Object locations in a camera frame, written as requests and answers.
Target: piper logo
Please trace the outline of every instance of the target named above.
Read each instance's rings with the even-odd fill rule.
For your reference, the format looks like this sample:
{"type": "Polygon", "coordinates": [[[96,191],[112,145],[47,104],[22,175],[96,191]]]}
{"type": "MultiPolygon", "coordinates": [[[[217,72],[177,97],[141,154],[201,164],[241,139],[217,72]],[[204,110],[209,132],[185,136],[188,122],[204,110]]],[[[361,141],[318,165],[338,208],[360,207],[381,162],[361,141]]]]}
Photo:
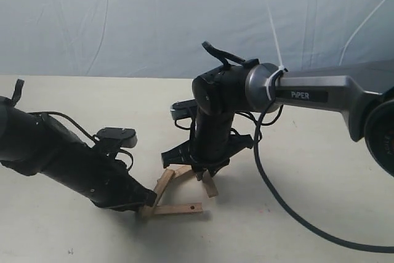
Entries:
{"type": "Polygon", "coordinates": [[[308,92],[291,92],[292,99],[309,100],[308,92]]]}

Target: wooden block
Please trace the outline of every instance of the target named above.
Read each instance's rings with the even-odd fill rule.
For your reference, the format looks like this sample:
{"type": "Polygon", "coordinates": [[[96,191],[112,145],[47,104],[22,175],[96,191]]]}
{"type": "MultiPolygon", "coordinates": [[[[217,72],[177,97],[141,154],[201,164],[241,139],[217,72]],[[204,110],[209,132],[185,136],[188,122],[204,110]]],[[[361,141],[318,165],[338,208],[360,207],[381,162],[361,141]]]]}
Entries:
{"type": "Polygon", "coordinates": [[[197,214],[203,212],[202,203],[167,204],[157,206],[155,215],[197,214]]]}
{"type": "Polygon", "coordinates": [[[156,192],[157,197],[155,200],[155,203],[153,206],[143,206],[140,210],[140,215],[143,218],[149,218],[150,216],[153,215],[155,211],[155,207],[157,206],[161,196],[163,195],[165,189],[167,188],[169,182],[173,178],[175,174],[175,171],[173,169],[166,169],[163,174],[161,175],[161,178],[159,179],[158,183],[156,184],[156,187],[153,191],[156,192]]]}
{"type": "Polygon", "coordinates": [[[175,171],[174,179],[183,177],[190,177],[193,176],[195,172],[191,169],[191,166],[181,166],[175,171]]]}
{"type": "Polygon", "coordinates": [[[209,198],[219,195],[216,185],[208,171],[203,174],[203,179],[201,181],[203,182],[205,191],[207,191],[209,198]]]}

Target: wooden stick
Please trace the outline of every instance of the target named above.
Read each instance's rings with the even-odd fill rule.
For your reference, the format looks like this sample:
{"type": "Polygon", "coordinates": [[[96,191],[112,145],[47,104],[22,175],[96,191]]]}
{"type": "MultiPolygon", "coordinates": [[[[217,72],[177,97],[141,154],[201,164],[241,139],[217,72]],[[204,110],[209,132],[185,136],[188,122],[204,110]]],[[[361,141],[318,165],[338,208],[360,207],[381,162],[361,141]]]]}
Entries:
{"type": "Polygon", "coordinates": [[[166,204],[157,206],[155,215],[196,214],[203,212],[202,203],[166,204]]]}
{"type": "Polygon", "coordinates": [[[208,171],[203,174],[203,179],[201,181],[203,182],[205,191],[207,191],[209,198],[219,195],[215,182],[212,180],[208,171]]]}
{"type": "Polygon", "coordinates": [[[193,176],[195,172],[191,169],[191,166],[181,166],[175,171],[174,179],[179,178],[181,176],[190,177],[193,176]]]}
{"type": "Polygon", "coordinates": [[[156,192],[157,197],[155,200],[155,203],[153,204],[153,206],[144,206],[141,208],[140,210],[140,215],[143,218],[149,218],[150,216],[153,215],[155,208],[161,198],[161,196],[163,195],[165,189],[167,188],[169,182],[171,181],[171,179],[173,178],[175,174],[175,171],[173,169],[166,169],[163,174],[161,175],[161,178],[159,179],[158,183],[156,184],[156,187],[153,191],[156,192]]]}

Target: white fabric background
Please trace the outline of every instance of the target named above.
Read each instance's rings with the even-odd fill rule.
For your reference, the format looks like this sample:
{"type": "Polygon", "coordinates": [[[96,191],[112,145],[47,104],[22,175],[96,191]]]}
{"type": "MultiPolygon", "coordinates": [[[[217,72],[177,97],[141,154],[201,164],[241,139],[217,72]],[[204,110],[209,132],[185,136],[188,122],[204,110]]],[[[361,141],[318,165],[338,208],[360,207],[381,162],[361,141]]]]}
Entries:
{"type": "MultiPolygon", "coordinates": [[[[278,63],[265,0],[0,0],[0,74],[192,78],[278,63]]],[[[290,70],[394,58],[394,0],[268,0],[290,70]]]]}

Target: white tabletop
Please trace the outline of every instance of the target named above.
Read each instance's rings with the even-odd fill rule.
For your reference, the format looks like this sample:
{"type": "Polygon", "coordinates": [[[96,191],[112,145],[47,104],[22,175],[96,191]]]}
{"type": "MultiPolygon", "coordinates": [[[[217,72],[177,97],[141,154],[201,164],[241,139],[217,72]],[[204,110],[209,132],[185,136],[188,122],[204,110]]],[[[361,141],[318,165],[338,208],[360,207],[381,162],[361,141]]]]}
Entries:
{"type": "MultiPolygon", "coordinates": [[[[0,95],[11,96],[16,78],[0,76],[0,95]]],[[[188,138],[174,127],[169,106],[192,98],[190,80],[22,78],[21,110],[61,111],[91,133],[106,126],[136,129],[131,174],[146,187],[163,172],[160,153],[188,138]]],[[[235,127],[241,133],[254,128],[242,118],[235,127]]],[[[263,134],[263,164],[299,214],[344,239],[394,245],[394,179],[363,141],[350,140],[339,114],[285,107],[263,134]]],[[[147,224],[133,212],[98,209],[46,176],[0,171],[0,262],[394,261],[394,255],[345,249],[304,229],[274,200],[251,150],[214,177],[219,196],[209,199],[194,179],[163,196],[165,203],[201,201],[204,214],[147,224]]]]}

